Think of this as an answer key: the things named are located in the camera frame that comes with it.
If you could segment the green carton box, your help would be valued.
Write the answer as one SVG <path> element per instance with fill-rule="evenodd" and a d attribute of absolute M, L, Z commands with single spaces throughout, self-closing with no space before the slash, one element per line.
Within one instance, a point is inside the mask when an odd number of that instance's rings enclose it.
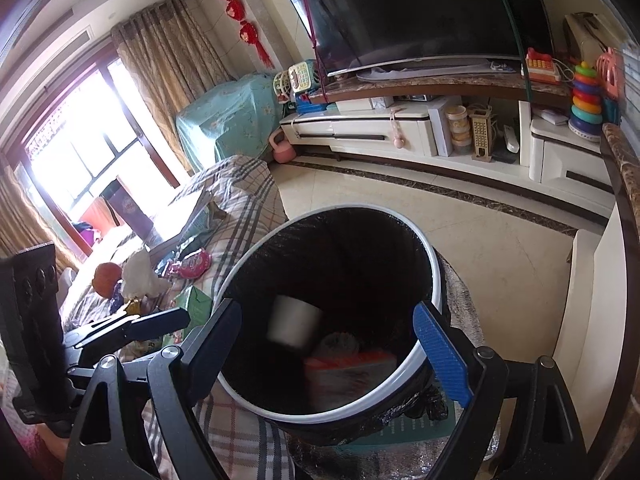
<path fill-rule="evenodd" d="M 190 316 L 190 323 L 185 328 L 180 328 L 180 330 L 175 330 L 163 336 L 164 346 L 180 344 L 194 328 L 203 326 L 212 313 L 213 300 L 201 289 L 190 286 L 175 296 L 174 299 L 171 299 L 168 307 L 186 310 Z"/>

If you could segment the white rimmed black trash bin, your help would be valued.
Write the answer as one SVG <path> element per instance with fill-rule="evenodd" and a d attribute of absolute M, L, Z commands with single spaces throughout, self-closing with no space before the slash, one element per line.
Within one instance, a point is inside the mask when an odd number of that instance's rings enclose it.
<path fill-rule="evenodd" d="M 263 237 L 222 284 L 220 299 L 242 309 L 242 327 L 219 374 L 242 408 L 315 445 L 340 445 L 426 408 L 434 382 L 413 329 L 414 308 L 445 307 L 444 269 L 419 227 L 396 211 L 352 204 L 308 212 Z M 306 346 L 267 337 L 277 296 L 321 311 Z M 333 333 L 354 336 L 361 350 L 393 353 L 397 367 L 381 385 L 341 408 L 310 406 L 305 360 Z"/>

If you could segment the pink toy basket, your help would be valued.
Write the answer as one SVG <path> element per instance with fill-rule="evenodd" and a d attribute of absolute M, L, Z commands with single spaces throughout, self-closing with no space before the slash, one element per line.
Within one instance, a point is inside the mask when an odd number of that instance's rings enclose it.
<path fill-rule="evenodd" d="M 618 67 L 618 56 L 613 48 L 607 48 L 596 61 L 596 71 L 606 96 L 618 101 L 624 94 L 623 71 Z"/>

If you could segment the teal covered furniture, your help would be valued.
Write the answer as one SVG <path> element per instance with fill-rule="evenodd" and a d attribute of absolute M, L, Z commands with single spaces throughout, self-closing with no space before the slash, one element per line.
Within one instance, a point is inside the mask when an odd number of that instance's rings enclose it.
<path fill-rule="evenodd" d="M 175 117 L 181 147 L 195 172 L 234 155 L 260 157 L 282 118 L 273 76 L 248 74 L 205 92 Z"/>

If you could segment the red toy telephone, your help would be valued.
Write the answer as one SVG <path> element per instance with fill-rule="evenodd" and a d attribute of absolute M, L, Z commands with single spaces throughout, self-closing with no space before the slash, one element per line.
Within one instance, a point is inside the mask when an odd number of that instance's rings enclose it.
<path fill-rule="evenodd" d="M 525 62 L 521 70 L 522 76 L 542 84 L 560 84 L 562 77 L 550 54 L 537 52 L 533 48 L 528 48 L 525 55 Z"/>

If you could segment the red apple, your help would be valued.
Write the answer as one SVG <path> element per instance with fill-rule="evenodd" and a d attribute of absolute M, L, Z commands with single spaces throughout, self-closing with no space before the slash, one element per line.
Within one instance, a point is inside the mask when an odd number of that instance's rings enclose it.
<path fill-rule="evenodd" d="M 96 266 L 91 282 L 94 291 L 102 298 L 111 298 L 117 282 L 122 278 L 122 268 L 114 262 L 104 262 Z"/>

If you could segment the black curved television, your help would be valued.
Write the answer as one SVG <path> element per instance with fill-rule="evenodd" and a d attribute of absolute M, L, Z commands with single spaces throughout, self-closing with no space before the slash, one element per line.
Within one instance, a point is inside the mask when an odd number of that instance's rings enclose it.
<path fill-rule="evenodd" d="M 549 53 L 544 0 L 290 0 L 330 76 L 427 58 Z"/>

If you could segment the white tissue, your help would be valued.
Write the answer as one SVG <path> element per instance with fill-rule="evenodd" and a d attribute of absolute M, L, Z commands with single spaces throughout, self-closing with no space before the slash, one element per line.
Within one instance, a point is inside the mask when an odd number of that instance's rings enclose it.
<path fill-rule="evenodd" d="M 122 266 L 122 291 L 125 300 L 156 298 L 168 291 L 170 283 L 160 278 L 152 268 L 145 249 L 134 252 Z"/>

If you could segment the yellow snack packet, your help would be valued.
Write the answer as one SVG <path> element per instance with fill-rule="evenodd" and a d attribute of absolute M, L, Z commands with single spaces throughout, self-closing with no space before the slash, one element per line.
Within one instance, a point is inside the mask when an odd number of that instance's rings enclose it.
<path fill-rule="evenodd" d="M 142 313 L 142 300 L 134 298 L 126 303 L 125 311 L 128 315 L 141 315 Z"/>

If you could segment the red white paper box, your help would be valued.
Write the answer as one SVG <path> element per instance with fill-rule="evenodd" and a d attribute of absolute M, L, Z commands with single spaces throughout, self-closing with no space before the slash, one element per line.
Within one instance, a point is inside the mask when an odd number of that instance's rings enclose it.
<path fill-rule="evenodd" d="M 393 353 L 361 350 L 351 334 L 326 336 L 305 360 L 310 406 L 319 413 L 357 401 L 381 385 L 396 367 Z"/>

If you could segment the toy cash register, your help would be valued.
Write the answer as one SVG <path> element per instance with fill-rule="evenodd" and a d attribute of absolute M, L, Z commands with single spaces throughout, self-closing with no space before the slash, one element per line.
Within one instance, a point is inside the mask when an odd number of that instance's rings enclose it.
<path fill-rule="evenodd" d="M 273 77 L 272 88 L 280 104 L 294 102 L 299 96 L 320 87 L 317 62 L 306 60 L 290 66 Z"/>

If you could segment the white TV cabinet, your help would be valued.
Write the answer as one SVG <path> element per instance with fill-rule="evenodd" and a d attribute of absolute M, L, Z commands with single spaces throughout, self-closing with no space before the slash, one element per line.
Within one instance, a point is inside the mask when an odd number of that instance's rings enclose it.
<path fill-rule="evenodd" d="M 614 192 L 599 139 L 544 119 L 566 112 L 568 84 L 518 74 L 340 78 L 311 93 L 320 112 L 282 119 L 288 140 L 443 171 L 550 200 L 574 214 L 608 216 Z"/>

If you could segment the beige curtain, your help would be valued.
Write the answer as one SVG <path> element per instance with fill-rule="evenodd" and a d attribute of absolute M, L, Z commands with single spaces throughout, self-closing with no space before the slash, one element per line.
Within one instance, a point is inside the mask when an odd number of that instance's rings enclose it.
<path fill-rule="evenodd" d="M 169 148 L 180 165 L 192 172 L 175 117 L 233 76 L 186 0 L 163 0 L 147 6 L 115 25 L 111 40 Z"/>

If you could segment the white foam block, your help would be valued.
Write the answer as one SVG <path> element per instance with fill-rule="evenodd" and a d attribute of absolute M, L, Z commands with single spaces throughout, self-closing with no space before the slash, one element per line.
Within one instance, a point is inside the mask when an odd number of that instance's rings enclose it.
<path fill-rule="evenodd" d="M 276 344 L 301 349 L 314 334 L 321 311 L 308 302 L 289 296 L 274 300 L 267 337 Z"/>

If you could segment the red hanging knot ornament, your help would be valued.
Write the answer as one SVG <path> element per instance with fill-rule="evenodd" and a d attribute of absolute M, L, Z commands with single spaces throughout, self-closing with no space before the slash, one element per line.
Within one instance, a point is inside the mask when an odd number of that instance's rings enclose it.
<path fill-rule="evenodd" d="M 274 70 L 276 66 L 274 66 L 269 53 L 260 41 L 258 28 L 248 18 L 243 0 L 222 1 L 226 4 L 224 13 L 228 16 L 228 18 L 231 18 L 232 21 L 235 21 L 239 24 L 238 35 L 240 40 L 243 41 L 244 44 L 248 44 L 255 49 L 257 56 L 260 59 L 260 62 L 262 62 L 263 66 Z"/>

